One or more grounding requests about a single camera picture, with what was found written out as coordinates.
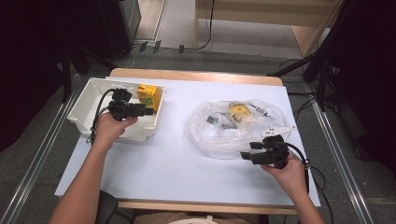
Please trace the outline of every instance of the yellow object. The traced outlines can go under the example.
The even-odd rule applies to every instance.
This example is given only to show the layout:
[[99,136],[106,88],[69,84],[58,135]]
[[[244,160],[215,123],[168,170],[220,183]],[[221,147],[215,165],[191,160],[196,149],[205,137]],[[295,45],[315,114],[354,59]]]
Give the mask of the yellow object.
[[140,104],[145,105],[146,108],[154,108],[155,112],[158,111],[161,101],[160,89],[158,87],[140,84],[139,88],[137,88],[137,97]]
[[245,104],[230,104],[229,110],[236,115],[250,114],[250,110],[245,106]]

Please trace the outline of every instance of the white plastic bin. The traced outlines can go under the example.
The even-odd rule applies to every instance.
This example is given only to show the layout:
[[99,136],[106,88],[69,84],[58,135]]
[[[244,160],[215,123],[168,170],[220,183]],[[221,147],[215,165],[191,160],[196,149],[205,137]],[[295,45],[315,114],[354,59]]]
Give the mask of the white plastic bin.
[[[140,84],[141,83],[113,81],[101,78],[90,78],[67,118],[72,123],[76,123],[81,133],[91,134],[93,118],[103,94],[109,89],[127,89],[132,94],[132,98],[129,103],[136,104],[139,103],[136,91]],[[120,136],[120,138],[143,142],[146,140],[147,137],[150,137],[157,132],[157,124],[163,110],[163,97],[165,94],[165,87],[157,85],[153,86],[156,86],[160,89],[161,102],[158,111],[154,113],[154,115],[139,117],[138,122],[128,127],[125,130],[125,133]],[[108,106],[109,102],[112,101],[111,97],[112,92],[108,93],[105,97],[104,101],[102,102],[101,109]]]

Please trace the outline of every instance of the yellow package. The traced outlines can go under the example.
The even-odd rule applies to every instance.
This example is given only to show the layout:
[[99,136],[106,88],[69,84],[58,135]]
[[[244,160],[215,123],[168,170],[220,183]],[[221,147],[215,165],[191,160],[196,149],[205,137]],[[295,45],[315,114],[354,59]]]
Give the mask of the yellow package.
[[140,104],[145,105],[146,108],[153,108],[155,112],[158,111],[161,100],[160,89],[158,87],[140,84],[139,88],[137,88],[137,97]]

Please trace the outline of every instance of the khaki pants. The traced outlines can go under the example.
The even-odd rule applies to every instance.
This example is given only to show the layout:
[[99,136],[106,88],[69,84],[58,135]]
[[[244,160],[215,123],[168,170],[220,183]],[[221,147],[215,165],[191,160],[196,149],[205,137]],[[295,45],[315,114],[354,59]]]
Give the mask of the khaki pants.
[[259,216],[245,214],[196,213],[196,212],[168,212],[151,210],[134,210],[134,224],[168,224],[188,218],[202,218],[210,215],[219,224],[258,224]]

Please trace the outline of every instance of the plastic wrap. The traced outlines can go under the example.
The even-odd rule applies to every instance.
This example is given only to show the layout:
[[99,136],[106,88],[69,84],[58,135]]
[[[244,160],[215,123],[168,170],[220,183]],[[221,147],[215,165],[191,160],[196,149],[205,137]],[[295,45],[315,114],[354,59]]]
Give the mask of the plastic wrap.
[[250,142],[261,141],[265,130],[287,126],[283,112],[262,100],[206,102],[192,112],[186,133],[209,156],[236,159],[250,150]]

